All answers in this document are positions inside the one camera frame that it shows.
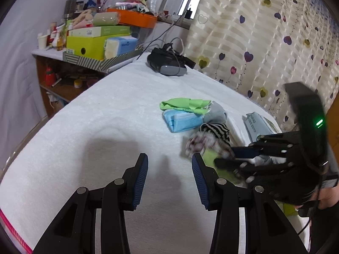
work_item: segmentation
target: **white bedsheet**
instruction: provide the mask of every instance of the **white bedsheet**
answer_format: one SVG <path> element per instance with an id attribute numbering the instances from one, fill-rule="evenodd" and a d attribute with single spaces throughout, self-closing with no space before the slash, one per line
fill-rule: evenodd
<path id="1" fill-rule="evenodd" d="M 0 184 L 0 208 L 32 249 L 78 187 L 106 186 L 144 152 L 149 171 L 141 203 L 125 213 L 131 252 L 209 252 L 215 212 L 201 205 L 190 160 L 179 155 L 192 131 L 171 133 L 159 103 L 174 97 L 215 100 L 227 111 L 238 144 L 250 143 L 242 119 L 246 113 L 256 111 L 276 122 L 261 107 L 198 71 L 166 77 L 145 62 L 146 54 L 81 94 L 10 166 Z M 241 222 L 239 252 L 244 253 L 244 218 Z M 304 223 L 295 217 L 298 231 Z M 308 229 L 303 238 L 308 242 Z"/>

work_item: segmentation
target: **black sleeve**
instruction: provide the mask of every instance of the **black sleeve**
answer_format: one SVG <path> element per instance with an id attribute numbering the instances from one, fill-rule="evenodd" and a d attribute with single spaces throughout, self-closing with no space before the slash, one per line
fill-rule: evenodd
<path id="1" fill-rule="evenodd" d="M 339 253 L 339 202 L 324 210 L 317 209 L 311 222 L 310 254 Z"/>

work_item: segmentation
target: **heart pattern curtain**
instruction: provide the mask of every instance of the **heart pattern curtain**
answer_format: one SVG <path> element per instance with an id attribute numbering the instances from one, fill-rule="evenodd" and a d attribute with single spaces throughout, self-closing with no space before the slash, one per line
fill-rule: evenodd
<path id="1" fill-rule="evenodd" d="M 325 112 L 338 92 L 338 32 L 322 0 L 200 0 L 185 55 L 289 131 L 285 83 L 318 92 Z"/>

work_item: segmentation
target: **ribbed blue pad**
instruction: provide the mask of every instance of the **ribbed blue pad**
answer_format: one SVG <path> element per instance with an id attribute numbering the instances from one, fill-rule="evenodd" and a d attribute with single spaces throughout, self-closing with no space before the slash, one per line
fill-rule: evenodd
<path id="1" fill-rule="evenodd" d="M 208 189 L 195 155 L 192 156 L 192 170 L 195 183 L 197 184 L 201 204 L 205 206 L 205 209 L 207 209 L 210 204 L 208 201 Z"/>
<path id="2" fill-rule="evenodd" d="M 137 205 L 140 204 L 141 195 L 142 195 L 142 191 L 144 189 L 145 180 L 146 180 L 146 176 L 147 176 L 147 171 L 148 171 L 148 156 L 145 156 L 145 158 L 142 162 L 137 180 L 136 180 L 135 185 L 134 185 L 134 197 L 133 197 L 134 209 L 136 209 Z"/>

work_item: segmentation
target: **orange box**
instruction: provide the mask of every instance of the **orange box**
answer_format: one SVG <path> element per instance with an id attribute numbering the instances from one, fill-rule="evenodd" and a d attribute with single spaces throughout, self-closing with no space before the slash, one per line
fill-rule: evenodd
<path id="1" fill-rule="evenodd" d="M 107 9 L 107 12 L 119 12 L 120 13 L 120 22 L 119 22 L 120 24 L 127 24 L 127 25 L 137 26 L 141 28 L 152 29 L 155 27 L 155 24 L 157 23 L 156 17 L 152 15 L 132 11 L 132 10 L 109 8 Z"/>

